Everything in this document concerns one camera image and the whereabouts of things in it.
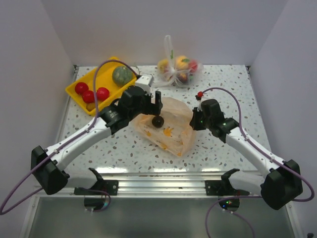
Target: small red object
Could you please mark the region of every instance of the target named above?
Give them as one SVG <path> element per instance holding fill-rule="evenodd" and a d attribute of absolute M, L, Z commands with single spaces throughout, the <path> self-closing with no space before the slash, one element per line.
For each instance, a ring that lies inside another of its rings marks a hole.
<path fill-rule="evenodd" d="M 197 94 L 197 96 L 200 97 L 200 98 L 203 97 L 203 95 L 204 95 L 204 94 L 203 94 L 202 91 L 198 92 L 198 94 Z"/>
<path fill-rule="evenodd" d="M 194 73 L 197 71 L 198 63 L 195 60 L 192 60 L 188 63 L 188 67 L 191 69 L 190 72 Z"/>
<path fill-rule="evenodd" d="M 93 103 L 95 101 L 94 92 L 91 90 L 87 90 L 82 94 L 83 100 L 85 103 Z"/>
<path fill-rule="evenodd" d="M 84 92 L 86 92 L 88 90 L 88 85 L 84 82 L 79 82 L 76 84 L 75 86 L 75 92 L 77 94 L 83 94 Z"/>
<path fill-rule="evenodd" d="M 104 87 L 100 87 L 98 90 L 97 90 L 97 99 L 100 100 L 100 101 L 104 101 L 106 100 L 110 95 L 110 92 L 108 89 L 104 88 Z"/>

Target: plastic bag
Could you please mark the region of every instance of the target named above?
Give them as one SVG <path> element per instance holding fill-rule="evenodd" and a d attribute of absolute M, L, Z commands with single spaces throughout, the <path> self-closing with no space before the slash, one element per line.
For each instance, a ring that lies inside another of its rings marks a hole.
<path fill-rule="evenodd" d="M 185 103 L 174 98 L 162 98 L 162 103 L 160 116 L 164 118 L 164 125 L 161 128 L 152 125 L 154 116 L 144 114 L 133 120 L 134 127 L 163 150 L 182 156 L 195 141 L 196 132 L 189 125 L 193 112 Z"/>
<path fill-rule="evenodd" d="M 172 83 L 187 87 L 204 69 L 204 66 L 194 59 L 186 56 L 175 57 L 169 35 L 165 36 L 164 49 L 166 59 L 158 62 L 158 75 L 162 81 L 155 83 L 156 87 L 168 86 Z"/>

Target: white wall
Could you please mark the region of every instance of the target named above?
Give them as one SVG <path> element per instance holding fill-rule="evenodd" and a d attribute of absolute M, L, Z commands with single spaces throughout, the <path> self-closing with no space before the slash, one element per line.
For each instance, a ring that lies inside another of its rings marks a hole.
<path fill-rule="evenodd" d="M 317 1 L 288 1 L 251 66 L 251 80 L 272 150 L 297 161 L 317 190 Z M 317 199 L 296 208 L 305 233 L 316 236 Z"/>
<path fill-rule="evenodd" d="M 0 203 L 30 171 L 31 150 L 53 143 L 72 65 L 39 0 L 0 1 Z M 33 188 L 29 179 L 10 202 Z M 0 237 L 19 236 L 28 201 L 0 216 Z"/>
<path fill-rule="evenodd" d="M 73 63 L 156 64 L 170 34 L 203 63 L 250 65 L 287 0 L 42 0 Z"/>

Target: speckled table surface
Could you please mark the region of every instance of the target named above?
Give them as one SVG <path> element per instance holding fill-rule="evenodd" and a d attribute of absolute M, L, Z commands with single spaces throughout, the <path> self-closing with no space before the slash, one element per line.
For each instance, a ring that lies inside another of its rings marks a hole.
<path fill-rule="evenodd" d="M 79 79 L 94 67 L 79 67 Z M 139 66 L 141 73 L 152 74 L 157 78 L 155 66 Z M 200 78 L 188 88 L 174 86 L 159 88 L 162 97 L 173 97 L 188 104 L 191 109 L 197 106 L 195 94 L 212 86 L 230 90 L 239 100 L 242 108 L 242 123 L 247 132 L 260 144 L 269 149 L 264 125 L 253 94 L 252 86 L 244 65 L 205 65 Z M 209 97 L 217 99 L 226 117 L 238 120 L 237 106 L 230 95 L 213 91 Z M 86 125 L 91 116 L 70 99 L 62 138 L 67 138 Z M 177 157 L 166 152 L 141 137 L 130 124 L 110 138 L 102 140 L 78 156 L 69 170 L 95 168 L 99 173 L 160 173 L 160 172 L 216 172 L 238 168 L 254 171 L 255 167 L 240 153 L 207 130 L 198 131 L 195 144 L 189 152 Z"/>

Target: orange leaf print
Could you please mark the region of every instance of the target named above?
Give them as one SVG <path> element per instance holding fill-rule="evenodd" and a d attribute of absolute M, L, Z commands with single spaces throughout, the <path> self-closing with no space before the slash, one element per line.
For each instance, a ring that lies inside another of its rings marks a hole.
<path fill-rule="evenodd" d="M 170 127 L 165 128 L 165 129 L 163 130 L 164 135 L 171 137 L 171 136 L 172 136 L 172 130 L 173 130 L 173 129 L 174 129 L 174 128 L 171 129 Z"/>

